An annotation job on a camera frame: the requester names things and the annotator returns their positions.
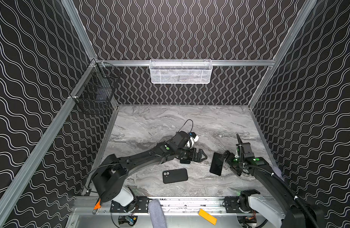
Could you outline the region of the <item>blue phone black screen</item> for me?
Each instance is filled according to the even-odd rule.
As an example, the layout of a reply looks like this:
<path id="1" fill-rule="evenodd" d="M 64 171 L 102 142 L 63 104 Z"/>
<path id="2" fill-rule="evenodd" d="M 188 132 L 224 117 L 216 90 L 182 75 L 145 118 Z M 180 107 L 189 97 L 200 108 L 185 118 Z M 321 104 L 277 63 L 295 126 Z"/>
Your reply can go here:
<path id="1" fill-rule="evenodd" d="M 180 159 L 180 163 L 181 164 L 190 164 L 191 160 L 189 160 L 189 159 Z"/>

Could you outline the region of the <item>black phone case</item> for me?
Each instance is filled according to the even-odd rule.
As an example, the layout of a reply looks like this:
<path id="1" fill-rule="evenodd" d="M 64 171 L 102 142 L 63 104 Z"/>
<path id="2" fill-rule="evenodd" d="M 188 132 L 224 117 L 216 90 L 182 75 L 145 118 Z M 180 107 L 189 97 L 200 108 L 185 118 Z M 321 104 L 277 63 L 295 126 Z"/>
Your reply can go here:
<path id="1" fill-rule="evenodd" d="M 163 183 L 164 184 L 170 184 L 170 183 L 177 183 L 177 182 L 183 182 L 188 180 L 188 173 L 187 169 L 175 169 L 175 170 L 168 170 L 163 171 Z"/>

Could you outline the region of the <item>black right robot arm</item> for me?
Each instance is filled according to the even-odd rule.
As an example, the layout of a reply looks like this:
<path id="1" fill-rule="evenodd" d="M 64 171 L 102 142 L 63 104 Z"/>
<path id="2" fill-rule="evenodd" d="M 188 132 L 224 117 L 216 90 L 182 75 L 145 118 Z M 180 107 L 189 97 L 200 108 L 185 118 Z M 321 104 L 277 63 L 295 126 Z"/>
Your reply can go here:
<path id="1" fill-rule="evenodd" d="M 264 158 L 254 155 L 250 143 L 244 143 L 239 135 L 236 137 L 237 153 L 225 151 L 221 159 L 235 175 L 247 174 L 258 180 L 278 203 L 273 205 L 257 190 L 245 190 L 239 195 L 239 210 L 258 212 L 277 228 L 325 227 L 323 210 L 298 196 Z"/>

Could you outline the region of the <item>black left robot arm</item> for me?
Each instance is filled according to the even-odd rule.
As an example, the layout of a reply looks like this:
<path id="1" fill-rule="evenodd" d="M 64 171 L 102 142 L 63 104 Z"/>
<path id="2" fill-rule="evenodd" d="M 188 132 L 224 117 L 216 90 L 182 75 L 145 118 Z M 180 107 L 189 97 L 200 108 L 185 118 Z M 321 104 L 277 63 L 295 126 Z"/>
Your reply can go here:
<path id="1" fill-rule="evenodd" d="M 135 199 L 134 194 L 123 188 L 124 181 L 132 174 L 152 165 L 173 159 L 203 162 L 208 157 L 202 149 L 196 149 L 199 137 L 196 133 L 178 131 L 167 141 L 136 155 L 116 157 L 111 154 L 92 171 L 93 182 L 101 202 L 116 201 L 127 206 Z"/>

